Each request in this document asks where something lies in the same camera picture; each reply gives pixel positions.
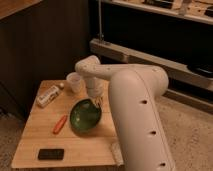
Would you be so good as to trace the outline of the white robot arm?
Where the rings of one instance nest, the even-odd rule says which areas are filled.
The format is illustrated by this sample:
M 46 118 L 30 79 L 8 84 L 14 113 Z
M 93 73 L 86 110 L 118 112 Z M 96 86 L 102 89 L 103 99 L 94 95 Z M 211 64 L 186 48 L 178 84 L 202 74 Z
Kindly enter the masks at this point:
M 125 171 L 176 171 L 155 99 L 169 84 L 167 73 L 155 65 L 102 64 L 92 55 L 75 64 L 87 94 L 102 95 L 109 82 L 108 99 Z

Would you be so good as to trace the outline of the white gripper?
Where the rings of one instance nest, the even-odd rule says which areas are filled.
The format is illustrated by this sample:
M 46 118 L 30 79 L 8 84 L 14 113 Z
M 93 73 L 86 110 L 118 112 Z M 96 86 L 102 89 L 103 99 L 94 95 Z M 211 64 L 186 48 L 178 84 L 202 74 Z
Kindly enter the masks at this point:
M 102 106 L 102 99 L 99 98 L 103 94 L 103 83 L 101 79 L 96 77 L 88 77 L 85 79 L 86 91 L 90 98 L 95 98 L 94 105 L 98 108 Z

